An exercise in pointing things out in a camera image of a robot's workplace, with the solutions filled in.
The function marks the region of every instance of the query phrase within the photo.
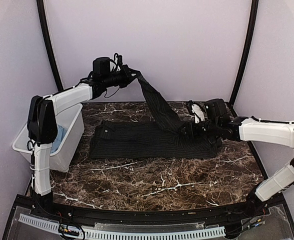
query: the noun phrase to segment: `black pole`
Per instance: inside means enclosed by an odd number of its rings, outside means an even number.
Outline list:
[[[249,17],[249,24],[247,29],[245,45],[243,47],[243,52],[242,52],[242,56],[240,60],[240,65],[239,65],[235,85],[233,86],[232,94],[229,100],[229,103],[232,106],[235,104],[235,101],[240,89],[243,73],[245,72],[246,63],[248,60],[249,50],[250,50],[252,36],[253,36],[253,30],[255,28],[255,22],[256,22],[256,17],[258,12],[258,2],[259,0],[252,0],[252,3],[251,3],[251,10],[250,10],[250,17]]]
[[[59,75],[55,55],[54,55],[53,49],[52,49],[52,44],[51,44],[51,40],[50,40],[46,12],[45,12],[45,6],[44,6],[43,0],[37,0],[37,5],[38,5],[38,13],[39,13],[40,25],[41,25],[41,29],[42,29],[42,35],[43,35],[43,39],[45,41],[46,50],[47,50],[52,74],[55,79],[57,89],[59,92],[61,92],[61,91],[63,91],[63,86],[62,86],[61,78]]]

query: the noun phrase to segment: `striped fabric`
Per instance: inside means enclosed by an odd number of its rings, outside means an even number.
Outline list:
[[[154,122],[103,121],[90,143],[90,157],[104,158],[213,158],[215,138],[189,139],[180,133],[185,122],[162,95],[140,75],[138,81]]]

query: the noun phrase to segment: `brown marble surface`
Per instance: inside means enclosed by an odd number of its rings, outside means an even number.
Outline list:
[[[89,144],[102,120],[153,120],[147,105],[83,104],[85,132],[68,173],[51,171],[54,201],[123,211],[173,211],[206,208],[245,200],[263,178],[245,142],[223,141],[212,159],[89,158]],[[171,102],[182,120],[191,116],[182,102]]]

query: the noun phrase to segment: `white plastic bin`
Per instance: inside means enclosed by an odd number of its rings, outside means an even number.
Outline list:
[[[56,116],[57,124],[67,129],[58,150],[50,154],[50,169],[61,172],[69,170],[69,164],[77,149],[79,141],[84,131],[84,125],[81,115],[82,104],[77,104],[64,110]],[[24,126],[18,137],[13,142],[13,149],[20,152],[21,155],[31,161],[31,151],[27,148],[29,132],[27,125]]]

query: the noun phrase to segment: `blue cloth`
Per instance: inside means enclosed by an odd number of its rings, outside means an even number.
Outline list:
[[[65,137],[66,133],[67,133],[67,130],[60,126],[60,125],[57,125],[58,127],[58,134],[57,134],[57,137],[55,139],[55,141],[53,142],[52,144],[52,148],[51,148],[51,153],[53,154],[56,150],[58,150],[63,138]]]

